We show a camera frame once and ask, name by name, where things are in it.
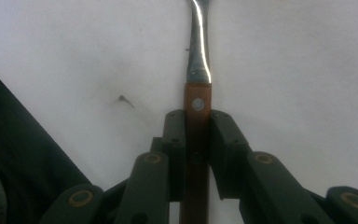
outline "rivet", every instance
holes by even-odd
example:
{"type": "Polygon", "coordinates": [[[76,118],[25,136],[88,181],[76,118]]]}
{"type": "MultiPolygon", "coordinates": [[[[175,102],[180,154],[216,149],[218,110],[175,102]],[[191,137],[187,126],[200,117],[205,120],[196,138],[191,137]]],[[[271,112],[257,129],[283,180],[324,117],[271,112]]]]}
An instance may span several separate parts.
{"type": "Polygon", "coordinates": [[[341,199],[352,207],[358,208],[358,195],[351,192],[341,193],[341,199]]]}
{"type": "Polygon", "coordinates": [[[93,197],[94,194],[91,191],[82,189],[73,193],[71,197],[69,197],[68,203],[73,207],[81,207],[91,202],[93,197]]]}
{"type": "Polygon", "coordinates": [[[266,153],[256,154],[255,159],[264,164],[271,164],[273,162],[273,159],[266,153]]]}
{"type": "Polygon", "coordinates": [[[205,107],[205,103],[200,98],[196,98],[193,100],[193,103],[191,103],[191,106],[193,106],[195,111],[201,111],[205,107]]]}
{"type": "Polygon", "coordinates": [[[157,154],[149,154],[149,155],[145,156],[144,160],[147,163],[156,164],[161,161],[161,157],[157,154]]]}

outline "screw hole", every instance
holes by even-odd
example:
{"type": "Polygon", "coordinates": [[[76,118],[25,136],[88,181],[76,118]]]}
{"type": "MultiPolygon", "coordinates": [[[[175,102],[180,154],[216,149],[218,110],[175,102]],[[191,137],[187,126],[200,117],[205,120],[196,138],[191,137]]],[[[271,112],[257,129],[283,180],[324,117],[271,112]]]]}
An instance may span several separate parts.
{"type": "Polygon", "coordinates": [[[203,155],[200,154],[199,152],[194,153],[193,156],[192,156],[192,161],[193,161],[194,164],[202,163],[203,159],[204,159],[203,155]]]}
{"type": "Polygon", "coordinates": [[[132,216],[131,224],[145,224],[147,223],[148,218],[145,213],[138,213],[132,216]]]}
{"type": "Polygon", "coordinates": [[[302,215],[301,216],[301,222],[304,224],[319,224],[318,220],[316,218],[310,216],[310,215],[302,215]]]}

